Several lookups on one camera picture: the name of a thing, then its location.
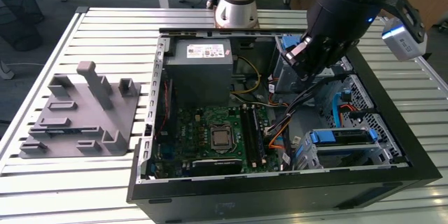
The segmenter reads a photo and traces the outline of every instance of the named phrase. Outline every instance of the gray carpet floor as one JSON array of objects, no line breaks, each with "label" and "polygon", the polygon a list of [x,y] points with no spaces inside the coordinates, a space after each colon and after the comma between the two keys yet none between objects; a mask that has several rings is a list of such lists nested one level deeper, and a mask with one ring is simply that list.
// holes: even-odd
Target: gray carpet floor
[{"label": "gray carpet floor", "polygon": [[[179,0],[169,0],[171,8],[205,8],[207,0],[187,0],[180,3]],[[44,43],[32,51],[17,52],[0,39],[0,59],[4,63],[41,63],[52,53],[68,22],[73,16],[77,6],[92,7],[140,7],[159,8],[159,0],[37,0],[45,20],[36,25],[41,34]],[[283,0],[257,0],[260,9],[287,9]],[[436,29],[429,31],[428,52],[432,52],[429,63],[440,76],[448,81],[448,61],[445,55],[448,52],[448,33],[439,33]],[[16,76],[12,80],[0,80],[0,120],[12,120],[21,102],[33,85],[40,73],[39,65],[12,65],[9,66]],[[7,125],[0,124],[0,136],[7,130]]]}]

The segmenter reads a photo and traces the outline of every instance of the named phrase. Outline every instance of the metal table slat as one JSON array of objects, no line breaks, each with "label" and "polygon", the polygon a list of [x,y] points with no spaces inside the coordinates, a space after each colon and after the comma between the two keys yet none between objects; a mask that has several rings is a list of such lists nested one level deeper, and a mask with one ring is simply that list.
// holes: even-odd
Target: metal table slat
[{"label": "metal table slat", "polygon": [[[148,9],[148,8],[91,8],[83,24],[72,34],[63,52],[59,54],[51,74],[68,74],[73,82],[84,82],[76,77],[76,63],[81,60],[97,62],[97,70],[109,82],[131,77],[136,82],[151,83],[152,61],[156,51],[159,28],[212,28],[212,12],[199,9]],[[260,10],[261,28],[305,29],[305,12],[287,10]],[[376,223],[377,218],[415,216],[433,218],[441,223],[441,210],[436,206],[448,205],[448,100],[443,90],[415,61],[399,62],[381,41],[383,26],[379,20],[369,28],[359,49],[375,70],[399,110],[429,157],[440,167],[445,178],[391,196],[368,208],[348,211],[312,212],[279,217],[260,217],[249,220],[257,223],[284,223],[305,220],[337,218],[340,223],[353,222],[353,216],[364,223]],[[136,119],[145,111],[148,87],[143,86]],[[37,97],[23,113],[24,119],[11,137],[7,156],[0,161],[0,216],[7,215],[5,223],[93,223],[113,222],[148,223],[148,217],[125,203],[129,181],[129,166],[133,153],[121,157],[87,157],[53,159],[20,159],[21,137],[27,137],[28,123],[36,120],[39,111],[47,103],[47,88],[37,90]],[[135,122],[133,133],[141,134],[144,123]],[[131,138],[129,151],[133,150],[139,136]],[[373,211],[383,211],[381,216]]]}]

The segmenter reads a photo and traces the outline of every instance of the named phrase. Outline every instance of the expansion slot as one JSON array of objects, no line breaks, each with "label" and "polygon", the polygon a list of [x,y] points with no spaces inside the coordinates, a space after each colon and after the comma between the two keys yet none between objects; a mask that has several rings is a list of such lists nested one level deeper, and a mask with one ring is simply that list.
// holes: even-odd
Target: expansion slot
[{"label": "expansion slot", "polygon": [[263,135],[255,107],[240,108],[241,128],[245,146],[247,163],[257,167],[267,163],[263,147]]}]

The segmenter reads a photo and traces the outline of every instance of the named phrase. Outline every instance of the workbench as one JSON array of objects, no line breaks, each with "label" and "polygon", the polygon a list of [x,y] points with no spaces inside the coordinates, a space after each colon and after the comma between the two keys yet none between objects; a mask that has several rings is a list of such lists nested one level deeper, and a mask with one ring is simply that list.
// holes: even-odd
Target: workbench
[{"label": "workbench", "polygon": [[[260,10],[261,28],[305,29],[304,11]],[[7,223],[151,223],[125,201],[135,145],[145,125],[151,70],[159,28],[212,28],[213,13],[200,9],[91,8],[76,13],[0,141],[0,219]],[[443,179],[405,190],[367,208],[269,216],[253,223],[447,223],[448,88],[423,58],[399,62],[381,40],[377,19],[357,46],[437,166]],[[51,94],[55,74],[73,83],[77,62],[96,62],[109,82],[143,84],[129,151],[119,157],[21,159],[28,136]]]}]

